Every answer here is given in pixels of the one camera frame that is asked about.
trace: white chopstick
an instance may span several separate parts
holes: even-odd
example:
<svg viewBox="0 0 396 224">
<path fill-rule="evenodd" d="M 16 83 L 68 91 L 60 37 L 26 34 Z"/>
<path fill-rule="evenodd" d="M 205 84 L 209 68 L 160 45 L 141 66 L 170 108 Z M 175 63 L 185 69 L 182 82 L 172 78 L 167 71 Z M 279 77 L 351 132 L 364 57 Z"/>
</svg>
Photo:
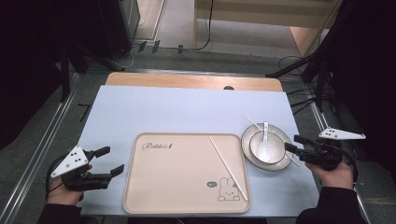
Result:
<svg viewBox="0 0 396 224">
<path fill-rule="evenodd" d="M 210 139 L 210 142 L 212 142 L 213 147 L 214 147 L 214 148 L 216 149 L 216 151 L 218 152 L 218 154 L 219 154 L 221 160 L 223 161 L 225 167 L 227 168 L 228 173 L 230 173 L 231 177 L 233 178 L 233 182 L 235 182 L 235 185 L 238 187 L 238 189 L 239 189 L 239 191 L 241 192 L 242 196 L 244 197 L 245 201 L 248 201 L 247 195 L 245 194 L 244 191 L 242 191 L 241 186 L 239 186 L 238 181 L 236 181 L 235 177 L 233 176 L 233 173 L 231 172 L 230 168 L 228 167 L 227 162 L 225 162 L 224 158 L 221 156 L 221 154 L 220 154 L 218 148 L 216 147 L 215 143 L 213 142 L 212 138 L 211 138 L 210 136 L 208 136 L 208 137 L 209 137 L 209 139 Z"/>
<path fill-rule="evenodd" d="M 247 118 L 250 119 L 250 121 L 251 121 L 254 125 L 256 125 L 256 127 L 257 127 L 259 130 L 264 131 L 259 125 L 257 125 L 256 122 L 253 121 L 253 119 L 251 119 L 251 118 L 248 117 L 248 116 L 247 116 Z M 300 164 L 297 163 L 297 161 L 295 161 L 292 157 L 290 157 L 290 156 L 288 155 L 288 153 L 285 153 L 285 155 L 288 156 L 289 159 L 291 159 L 291 160 L 294 162 L 294 164 L 296 164 L 296 166 L 300 167 Z"/>
</svg>

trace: gray floor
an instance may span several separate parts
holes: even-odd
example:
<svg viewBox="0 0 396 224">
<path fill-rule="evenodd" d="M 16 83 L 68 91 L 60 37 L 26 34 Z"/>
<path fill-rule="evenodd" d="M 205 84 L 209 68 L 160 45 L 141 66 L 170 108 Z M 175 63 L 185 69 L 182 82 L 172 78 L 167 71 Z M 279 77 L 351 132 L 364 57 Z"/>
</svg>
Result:
<svg viewBox="0 0 396 224">
<path fill-rule="evenodd" d="M 161 33 L 161 29 L 166 27 L 160 26 L 158 37 L 165 36 Z M 239 47 L 233 48 L 233 44 L 242 43 L 242 36 L 238 38 L 237 35 L 230 35 L 238 33 L 229 26 L 231 30 L 222 31 L 227 35 L 222 35 L 221 32 L 214 33 L 213 46 L 217 43 L 231 42 L 229 45 L 221 45 L 216 50 L 213 47 L 211 50 L 205 51 L 184 51 L 182 54 L 177 54 L 176 51 L 170 49 L 160 49 L 157 53 L 151 53 L 150 48 L 137 53 L 133 51 L 134 64 L 126 71 L 136 71 L 137 69 L 167 70 L 167 71 L 198 71 L 198 72 L 216 72 L 226 73 L 229 76 L 246 76 L 246 77 L 262 77 L 264 74 L 273 73 L 279 70 L 278 62 L 281 58 L 289 55 L 295 56 L 297 49 L 291 41 L 291 33 L 284 27 L 267 27 L 268 33 L 272 37 L 265 37 L 265 44 L 271 50 L 262 51 L 261 55 L 252 53 L 251 48 Z M 282 36 L 278 42 L 276 40 L 276 31 Z M 162 42 L 171 45 L 172 38 L 163 38 Z M 78 104 L 91 105 L 94 101 L 96 93 L 100 85 L 105 84 L 107 76 L 111 71 L 107 70 L 101 64 L 87 59 L 90 69 L 87 74 L 76 74 L 73 86 L 73 98 L 70 100 L 70 106 L 64 114 L 63 121 L 59 124 L 58 131 L 53 135 L 53 139 L 48 143 L 48 151 L 43 155 L 44 160 L 38 163 L 37 172 L 29 173 L 26 167 L 35 155 L 35 152 L 42 148 L 40 142 L 43 135 L 51 123 L 52 118 L 56 114 L 61 98 L 61 89 L 57 90 L 51 95 L 43 107 L 35 114 L 23 132 L 8 147 L 0 150 L 0 208 L 3 210 L 7 206 L 7 201 L 11 197 L 14 188 L 17 187 L 21 177 L 24 174 L 31 174 L 32 182 L 26 184 L 27 192 L 21 194 L 21 204 L 15 204 L 16 211 L 10 220 L 13 223 L 35 223 L 44 205 L 44 183 L 45 173 L 50 163 L 59 155 L 64 154 L 67 150 L 72 148 L 79 139 L 79 136 L 84 127 L 86 118 L 81 121 L 85 112 L 85 107 Z M 120 64 L 129 64 L 131 56 L 125 55 L 117 61 Z M 293 63 L 294 59 L 287 59 L 282 61 L 281 66 L 288 63 Z M 285 92 L 299 90 L 304 87 L 298 76 L 286 75 L 280 78 L 282 87 Z M 308 88 L 314 86 L 315 82 L 308 84 Z M 305 95 L 292 94 L 289 96 L 290 103 L 300 102 L 306 99 Z M 342 129 L 342 124 L 339 122 L 336 115 L 325 104 L 324 114 L 329 122 L 329 125 L 334 128 Z M 314 137 L 319 132 L 318 123 L 314 118 L 311 108 L 308 106 L 303 111 L 295 115 L 295 120 L 302 135 Z M 396 219 L 396 185 L 391 180 L 389 172 L 385 170 L 375 161 L 358 161 L 360 170 L 360 180 L 357 185 L 357 190 L 364 202 L 364 207 L 367 211 L 371 223 L 394 223 Z M 289 224 L 294 223 L 294 217 L 269 218 L 270 224 Z M 125 217 L 107 217 L 105 223 L 125 223 Z"/>
</svg>

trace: hand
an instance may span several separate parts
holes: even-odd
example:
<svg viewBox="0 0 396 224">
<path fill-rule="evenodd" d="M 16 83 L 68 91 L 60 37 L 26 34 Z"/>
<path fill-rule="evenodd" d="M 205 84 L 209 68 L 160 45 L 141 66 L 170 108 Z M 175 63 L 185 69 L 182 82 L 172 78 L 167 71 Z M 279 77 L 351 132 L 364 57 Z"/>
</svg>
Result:
<svg viewBox="0 0 396 224">
<path fill-rule="evenodd" d="M 352 169 L 343 161 L 332 171 L 326 171 L 320 166 L 308 162 L 305 163 L 305 166 L 320 178 L 323 187 L 353 189 Z"/>
<path fill-rule="evenodd" d="M 61 178 L 53 181 L 49 190 L 51 190 L 51 192 L 49 193 L 47 203 L 57 203 L 64 205 L 77 205 L 79 198 L 82 194 L 84 194 L 84 191 L 70 191 L 66 189 Z"/>
</svg>

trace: table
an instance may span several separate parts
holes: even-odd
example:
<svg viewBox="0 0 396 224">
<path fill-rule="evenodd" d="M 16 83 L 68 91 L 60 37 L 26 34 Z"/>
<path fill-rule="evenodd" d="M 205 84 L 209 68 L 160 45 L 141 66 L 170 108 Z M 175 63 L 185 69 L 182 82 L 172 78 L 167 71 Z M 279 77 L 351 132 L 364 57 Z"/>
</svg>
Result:
<svg viewBox="0 0 396 224">
<path fill-rule="evenodd" d="M 232 86 L 235 91 L 225 91 L 224 86 Z M 245 117 L 249 114 L 255 120 L 271 120 L 292 139 L 298 130 L 286 93 L 281 90 L 279 81 L 269 78 L 113 73 L 98 92 L 78 144 L 87 150 L 110 146 L 109 154 L 92 160 L 93 173 L 108 173 L 121 164 L 125 164 L 125 171 L 129 170 L 134 139 L 140 133 L 240 136 L 252 125 Z M 271 106 L 257 104 L 258 99 Z M 305 208 L 316 206 L 318 190 L 312 173 L 298 162 L 301 167 L 291 163 L 282 171 L 268 172 L 246 160 L 250 208 L 243 214 L 210 216 L 296 217 Z M 122 207 L 126 178 L 124 172 L 112 179 L 108 189 L 85 192 L 79 204 L 82 214 L 130 216 Z"/>
<path fill-rule="evenodd" d="M 342 0 L 215 0 L 212 20 L 289 26 L 303 57 L 331 27 Z M 211 1 L 195 0 L 196 20 L 208 19 Z"/>
</svg>

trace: tray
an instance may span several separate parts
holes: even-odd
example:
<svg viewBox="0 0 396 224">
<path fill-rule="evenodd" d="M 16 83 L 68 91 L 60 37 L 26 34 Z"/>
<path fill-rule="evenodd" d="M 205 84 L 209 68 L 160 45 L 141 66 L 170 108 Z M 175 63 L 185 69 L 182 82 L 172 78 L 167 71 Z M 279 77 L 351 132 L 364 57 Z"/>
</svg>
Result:
<svg viewBox="0 0 396 224">
<path fill-rule="evenodd" d="M 250 196 L 240 138 L 231 133 L 139 134 L 134 141 L 123 206 L 130 214 L 247 211 Z"/>
</svg>

